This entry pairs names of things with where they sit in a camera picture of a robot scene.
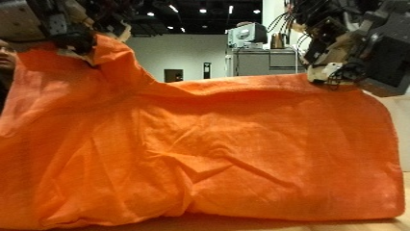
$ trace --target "person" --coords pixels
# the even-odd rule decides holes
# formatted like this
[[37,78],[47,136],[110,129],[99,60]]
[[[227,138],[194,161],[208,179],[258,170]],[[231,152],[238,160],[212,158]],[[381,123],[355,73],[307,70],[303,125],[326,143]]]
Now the person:
[[7,97],[15,69],[15,50],[0,39],[0,114]]

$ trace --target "cloth fold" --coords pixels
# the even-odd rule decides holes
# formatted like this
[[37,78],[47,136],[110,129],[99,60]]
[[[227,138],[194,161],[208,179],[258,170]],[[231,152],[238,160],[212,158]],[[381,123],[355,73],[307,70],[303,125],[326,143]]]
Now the cloth fold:
[[18,54],[0,118],[0,227],[206,213],[340,220],[403,212],[392,121],[304,74],[158,83],[97,36],[94,67]]

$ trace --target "ceiling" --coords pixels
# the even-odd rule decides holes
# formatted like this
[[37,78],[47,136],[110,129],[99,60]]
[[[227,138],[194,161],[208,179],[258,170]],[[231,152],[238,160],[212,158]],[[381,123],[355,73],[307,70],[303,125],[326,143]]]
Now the ceiling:
[[[239,22],[260,23],[260,2],[262,0],[143,0],[130,21],[131,35],[223,35],[224,30],[234,28]],[[204,13],[199,12],[200,7],[206,9]]]

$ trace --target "doorway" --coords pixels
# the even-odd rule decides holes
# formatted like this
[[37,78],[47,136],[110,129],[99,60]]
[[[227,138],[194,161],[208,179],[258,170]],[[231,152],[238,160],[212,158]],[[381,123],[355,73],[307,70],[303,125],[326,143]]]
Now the doorway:
[[182,69],[163,69],[163,82],[179,82],[183,81],[183,70]]

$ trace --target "ceiling light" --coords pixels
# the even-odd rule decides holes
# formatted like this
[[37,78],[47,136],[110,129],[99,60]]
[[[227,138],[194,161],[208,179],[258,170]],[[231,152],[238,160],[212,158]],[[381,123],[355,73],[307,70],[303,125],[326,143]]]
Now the ceiling light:
[[170,8],[175,13],[178,12],[176,8],[175,8],[172,5],[168,5],[168,8]]
[[199,1],[199,12],[200,13],[206,12],[206,2],[204,1]]

